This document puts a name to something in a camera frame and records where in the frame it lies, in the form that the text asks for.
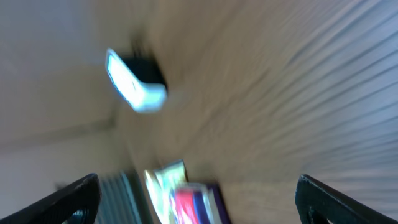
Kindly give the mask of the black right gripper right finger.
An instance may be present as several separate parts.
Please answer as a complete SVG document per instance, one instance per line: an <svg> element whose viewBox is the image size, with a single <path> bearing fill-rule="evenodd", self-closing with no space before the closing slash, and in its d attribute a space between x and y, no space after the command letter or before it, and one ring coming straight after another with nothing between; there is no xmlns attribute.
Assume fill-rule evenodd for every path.
<svg viewBox="0 0 398 224"><path fill-rule="evenodd" d="M397 224L307 174L298 179L295 204L304 224Z"/></svg>

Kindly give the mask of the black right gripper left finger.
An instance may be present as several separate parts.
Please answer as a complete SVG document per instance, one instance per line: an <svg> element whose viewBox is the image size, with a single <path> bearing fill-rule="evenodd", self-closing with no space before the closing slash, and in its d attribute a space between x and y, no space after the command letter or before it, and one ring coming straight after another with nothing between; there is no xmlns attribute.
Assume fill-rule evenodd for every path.
<svg viewBox="0 0 398 224"><path fill-rule="evenodd" d="M101 201L97 174L88 174L28 207L1 219L5 224L53 224L72 219L93 224Z"/></svg>

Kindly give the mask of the yellow wet wipes packet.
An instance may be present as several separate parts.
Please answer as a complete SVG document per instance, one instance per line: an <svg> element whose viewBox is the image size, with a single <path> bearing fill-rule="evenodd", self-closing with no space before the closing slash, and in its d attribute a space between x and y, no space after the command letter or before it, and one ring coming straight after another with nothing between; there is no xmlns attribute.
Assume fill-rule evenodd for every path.
<svg viewBox="0 0 398 224"><path fill-rule="evenodd" d="M145 170L144 179L155 213L162 224L176 223L170 194L187 182L183 160L174 161L160 169Z"/></svg>

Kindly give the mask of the red Carefree liner pack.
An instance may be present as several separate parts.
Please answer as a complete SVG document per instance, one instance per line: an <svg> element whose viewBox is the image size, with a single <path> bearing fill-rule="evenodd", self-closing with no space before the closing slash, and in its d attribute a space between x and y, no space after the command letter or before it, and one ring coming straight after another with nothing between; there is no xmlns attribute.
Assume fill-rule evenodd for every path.
<svg viewBox="0 0 398 224"><path fill-rule="evenodd" d="M231 224L218 184L186 183L169 196L178 224Z"/></svg>

